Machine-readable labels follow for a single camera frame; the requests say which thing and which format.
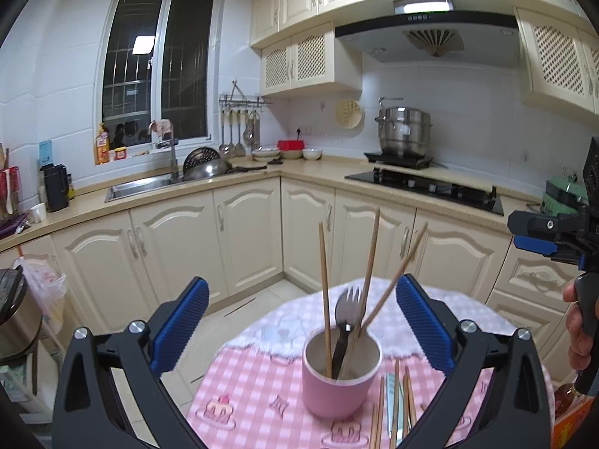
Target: round table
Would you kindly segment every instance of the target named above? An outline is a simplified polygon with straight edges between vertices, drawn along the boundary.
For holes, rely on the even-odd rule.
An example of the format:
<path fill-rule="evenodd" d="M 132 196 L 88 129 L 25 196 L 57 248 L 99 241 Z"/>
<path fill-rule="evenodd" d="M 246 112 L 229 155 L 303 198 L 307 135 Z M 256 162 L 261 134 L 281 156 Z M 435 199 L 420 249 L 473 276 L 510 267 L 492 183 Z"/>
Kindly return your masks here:
<path fill-rule="evenodd" d="M 329 291 L 331 315 L 341 292 L 352 284 L 361 286 L 362 282 L 358 279 Z M 387 280 L 372 279 L 369 309 L 387 285 Z M 426 291 L 431 298 L 447 303 L 458 319 L 472 319 L 488 332 L 511 334 L 514 331 L 498 314 L 463 294 L 434 288 L 426 288 Z M 322 294 L 316 293 L 283 304 L 226 343 L 206 371 L 187 421 L 210 449 L 367 448 L 372 410 L 378 401 L 378 377 L 393 373 L 396 357 L 400 359 L 402 372 L 405 366 L 409 367 L 416 415 L 420 417 L 441 386 L 444 375 L 434 370 L 422 355 L 394 295 L 390 297 L 369 328 L 381 343 L 384 362 L 367 400 L 348 419 L 319 420 L 310 415 L 302 403 L 301 348 L 306 336 L 323 324 Z M 543 370 L 553 421 L 553 388 L 549 374 Z M 490 369 L 481 372 L 449 444 L 468 435 L 491 374 Z M 386 413 L 385 408 L 381 447 L 389 447 Z"/>

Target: wooden stick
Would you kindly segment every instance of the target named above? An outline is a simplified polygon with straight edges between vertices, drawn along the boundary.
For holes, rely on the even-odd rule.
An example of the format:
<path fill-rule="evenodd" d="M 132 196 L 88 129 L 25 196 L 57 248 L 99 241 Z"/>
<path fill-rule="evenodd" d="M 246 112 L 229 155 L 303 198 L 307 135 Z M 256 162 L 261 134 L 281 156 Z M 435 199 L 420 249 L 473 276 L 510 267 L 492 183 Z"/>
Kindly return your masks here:
<path fill-rule="evenodd" d="M 404 373 L 404 426 L 402 428 L 401 442 L 410 433 L 410 399 L 408 398 L 408 376 Z"/>
<path fill-rule="evenodd" d="M 380 388 L 378 391 L 378 420 L 376 426 L 376 449 L 380 449 L 380 440 L 383 435 L 383 413 L 384 413 L 384 376 L 380 377 Z"/>
<path fill-rule="evenodd" d="M 418 419 L 416 418 L 416 405 L 414 404 L 414 392 L 411 389 L 410 369 L 405 367 L 405 376 L 407 377 L 408 385 L 408 401 L 410 403 L 410 426 L 414 427 Z"/>
<path fill-rule="evenodd" d="M 395 383 L 393 384 L 393 422 L 389 449 L 397 447 L 397 426 L 399 425 L 399 359 L 395 359 Z"/>
<path fill-rule="evenodd" d="M 376 449 L 376 430 L 378 425 L 378 405 L 373 405 L 373 417 L 370 423 L 370 441 L 368 443 L 368 449 Z"/>
<path fill-rule="evenodd" d="M 366 329 L 370 325 L 370 323 L 374 320 L 375 316 L 382 309 L 383 304 L 385 302 L 387 302 L 387 299 L 391 295 L 391 292 L 393 292 L 393 290 L 395 289 L 395 286 L 397 285 L 399 278 L 405 273 L 405 269 L 407 268 L 408 263 L 411 262 L 414 259 L 414 257 L 416 256 L 418 247 L 420 247 L 420 242 L 422 241 L 422 238 L 424 238 L 424 235 L 426 234 L 427 229 L 428 229 L 428 223 L 424 223 L 424 228 L 422 228 L 420 233 L 418 233 L 418 236 L 416 237 L 416 241 L 414 242 L 414 246 L 412 246 L 410 248 L 408 256 L 406 256 L 404 258 L 403 262 L 401 262 L 401 265 L 399 266 L 399 270 L 397 270 L 397 273 L 391 280 L 389 286 L 387 287 L 387 290 L 384 291 L 382 297 L 378 300 L 376 306 L 374 306 L 373 311 L 369 314 L 369 316 L 366 318 L 366 320 L 362 324 L 363 330 Z"/>
<path fill-rule="evenodd" d="M 326 270 L 325 231 L 322 223 L 318 225 L 320 236 L 320 275 L 322 277 L 322 306 L 325 316 L 325 373 L 328 378 L 333 377 L 331 354 L 331 319 L 329 317 L 329 279 Z"/>
<path fill-rule="evenodd" d="M 338 379 L 346 379 L 349 374 L 349 367 L 352 364 L 353 355 L 358 347 L 358 339 L 360 337 L 362 328 L 362 320 L 364 319 L 364 315 L 366 314 L 366 301 L 368 298 L 368 292 L 370 290 L 370 279 L 373 275 L 373 267 L 374 267 L 374 253 L 376 252 L 376 242 L 378 239 L 378 225 L 380 223 L 380 208 L 377 208 L 376 213 L 374 215 L 374 227 L 373 227 L 373 235 L 370 240 L 370 252 L 368 254 L 368 264 L 366 266 L 366 276 L 364 277 L 364 287 L 361 292 L 360 297 L 360 310 L 358 311 L 358 318 L 356 320 L 356 325 L 354 330 L 349 335 L 349 343 L 347 345 L 347 350 L 345 352 L 345 357 L 341 363 L 341 370 L 339 371 Z"/>

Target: metal screw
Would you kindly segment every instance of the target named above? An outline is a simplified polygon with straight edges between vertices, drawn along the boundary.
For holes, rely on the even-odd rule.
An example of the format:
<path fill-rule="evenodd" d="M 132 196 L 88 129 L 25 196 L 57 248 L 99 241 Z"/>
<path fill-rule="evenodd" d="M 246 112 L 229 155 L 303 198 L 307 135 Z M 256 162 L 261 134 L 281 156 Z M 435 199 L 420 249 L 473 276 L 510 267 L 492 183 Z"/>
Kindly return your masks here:
<path fill-rule="evenodd" d="M 462 331 L 464 331 L 464 332 L 468 332 L 468 333 L 473 333 L 473 332 L 476 332 L 476 329 L 477 329 L 477 327 L 476 327 L 476 324 L 475 324 L 474 322 L 472 322 L 472 321 L 467 321 L 467 320 L 466 320 L 466 321 L 462 321 L 462 322 L 459 324 L 459 328 L 460 328 Z"/>
<path fill-rule="evenodd" d="M 88 337 L 88 330 L 85 327 L 77 327 L 75 329 L 75 339 L 83 339 Z"/>
<path fill-rule="evenodd" d="M 146 328 L 146 323 L 143 321 L 133 321 L 129 324 L 129 332 L 139 334 Z"/>
<path fill-rule="evenodd" d="M 530 331 L 528 329 L 518 329 L 518 337 L 523 341 L 530 339 Z"/>

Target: pink cloth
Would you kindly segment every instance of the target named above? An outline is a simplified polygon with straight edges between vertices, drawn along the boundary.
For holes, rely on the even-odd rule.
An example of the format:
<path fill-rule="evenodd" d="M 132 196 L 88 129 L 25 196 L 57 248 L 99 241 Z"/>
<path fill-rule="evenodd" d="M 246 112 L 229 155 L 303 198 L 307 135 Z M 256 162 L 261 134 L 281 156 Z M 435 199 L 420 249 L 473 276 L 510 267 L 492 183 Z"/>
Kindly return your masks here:
<path fill-rule="evenodd" d="M 416 355 L 400 361 L 408 365 L 416 415 L 420 417 L 444 380 L 426 358 Z M 393 372 L 386 358 L 379 376 Z M 368 447 L 372 409 L 378 401 L 379 377 L 361 409 L 345 421 L 318 420 L 301 400 L 301 358 L 282 358 L 245 349 L 224 348 L 210 365 L 187 414 L 187 421 L 210 449 L 353 449 Z M 449 444 L 468 435 L 484 398 L 492 370 L 484 370 Z M 551 413 L 554 400 L 545 371 Z M 388 447 L 386 409 L 382 447 Z"/>

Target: pink cup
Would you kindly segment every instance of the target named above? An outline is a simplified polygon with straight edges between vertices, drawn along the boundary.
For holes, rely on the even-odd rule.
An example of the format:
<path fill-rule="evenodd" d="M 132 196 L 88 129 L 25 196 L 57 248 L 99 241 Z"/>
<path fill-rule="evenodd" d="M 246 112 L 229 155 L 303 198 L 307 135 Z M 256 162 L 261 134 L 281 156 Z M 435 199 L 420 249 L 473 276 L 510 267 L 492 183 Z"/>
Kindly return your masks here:
<path fill-rule="evenodd" d="M 339 338 L 339 329 L 331 329 L 331 347 Z M 368 332 L 362 334 L 352 358 L 348 380 L 323 376 L 325 372 L 324 329 L 314 331 L 302 353 L 302 398 L 312 415 L 318 418 L 344 420 L 352 415 L 366 400 L 370 385 L 383 362 L 378 341 Z"/>

